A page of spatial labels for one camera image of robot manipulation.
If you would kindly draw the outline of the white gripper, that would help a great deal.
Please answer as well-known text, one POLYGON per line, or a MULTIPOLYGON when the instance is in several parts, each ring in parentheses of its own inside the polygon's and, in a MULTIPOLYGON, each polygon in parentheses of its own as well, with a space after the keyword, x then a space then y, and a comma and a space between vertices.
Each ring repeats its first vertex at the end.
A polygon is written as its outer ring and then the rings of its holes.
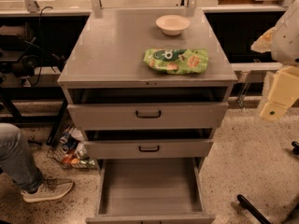
POLYGON ((281 119, 299 99, 299 68, 287 66, 274 74, 273 83, 266 102, 260 112, 260 118, 274 122, 281 119))

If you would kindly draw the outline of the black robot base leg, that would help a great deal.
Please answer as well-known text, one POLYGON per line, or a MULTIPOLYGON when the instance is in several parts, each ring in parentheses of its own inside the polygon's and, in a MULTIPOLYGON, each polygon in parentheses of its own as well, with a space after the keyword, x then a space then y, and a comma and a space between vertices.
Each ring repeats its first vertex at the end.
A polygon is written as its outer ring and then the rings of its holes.
POLYGON ((261 224, 271 224, 267 218, 259 212, 243 195, 238 194, 237 200, 242 208, 248 210, 261 224))

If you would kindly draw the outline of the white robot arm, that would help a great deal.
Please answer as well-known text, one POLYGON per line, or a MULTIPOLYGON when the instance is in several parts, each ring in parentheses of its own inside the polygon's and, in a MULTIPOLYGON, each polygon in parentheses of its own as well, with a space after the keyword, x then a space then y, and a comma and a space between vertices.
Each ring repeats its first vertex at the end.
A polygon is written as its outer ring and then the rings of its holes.
POLYGON ((275 74, 266 75, 258 115, 265 121, 279 120, 299 99, 299 2, 294 1, 251 49, 270 51, 272 59, 282 64, 275 74))

